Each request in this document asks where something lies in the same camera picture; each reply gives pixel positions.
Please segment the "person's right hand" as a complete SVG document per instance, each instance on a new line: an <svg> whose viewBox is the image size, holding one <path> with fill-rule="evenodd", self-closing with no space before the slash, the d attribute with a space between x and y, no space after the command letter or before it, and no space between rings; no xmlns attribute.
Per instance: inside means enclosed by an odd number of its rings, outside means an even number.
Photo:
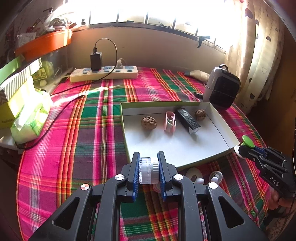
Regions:
<svg viewBox="0 0 296 241"><path fill-rule="evenodd" d="M280 195L275 190L271 190L270 197L268 200L268 208L270 210L277 209L279 206L290 207L292 205L293 198L280 198Z"/></svg>

